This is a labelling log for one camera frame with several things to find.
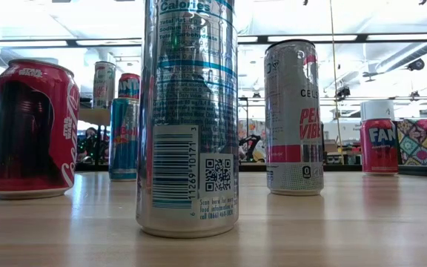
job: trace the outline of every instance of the coca-cola can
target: coca-cola can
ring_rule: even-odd
[[[54,197],[73,186],[79,88],[73,73],[32,59],[0,75],[0,198]]]

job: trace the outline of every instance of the colorful poster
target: colorful poster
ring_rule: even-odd
[[[404,165],[427,166],[427,119],[398,122],[398,141]]]

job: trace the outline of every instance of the barcode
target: barcode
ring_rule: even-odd
[[[154,127],[153,207],[192,207],[198,194],[198,140],[197,126]]]

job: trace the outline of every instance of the nutrition label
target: nutrition label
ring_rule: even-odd
[[[236,30],[227,1],[161,0],[155,125],[199,125],[201,151],[236,147]]]

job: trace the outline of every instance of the shelf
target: shelf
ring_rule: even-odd
[[[108,109],[81,108],[79,110],[79,120],[94,125],[110,125],[110,115],[110,110]]]

